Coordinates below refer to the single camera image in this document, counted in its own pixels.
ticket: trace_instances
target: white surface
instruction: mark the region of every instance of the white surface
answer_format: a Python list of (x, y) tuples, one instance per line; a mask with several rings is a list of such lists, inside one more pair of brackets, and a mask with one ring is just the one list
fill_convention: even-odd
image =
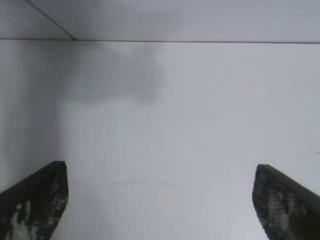
[(319, 45), (0, 41), (0, 183), (55, 159), (56, 239), (266, 240), (258, 163), (317, 194)]
[(67, 34), (23, 0), (0, 0), (0, 39), (63, 39)]
[(317, 0), (32, 0), (76, 39), (320, 42)]

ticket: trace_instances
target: white wall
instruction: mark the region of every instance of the white wall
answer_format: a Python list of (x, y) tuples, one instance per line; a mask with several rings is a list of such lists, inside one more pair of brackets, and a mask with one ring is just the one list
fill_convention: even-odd
[(0, 38), (320, 42), (318, 0), (1, 0)]
[(56, 239), (266, 240), (258, 163), (320, 194), (319, 50), (0, 41), (0, 188), (64, 159)]

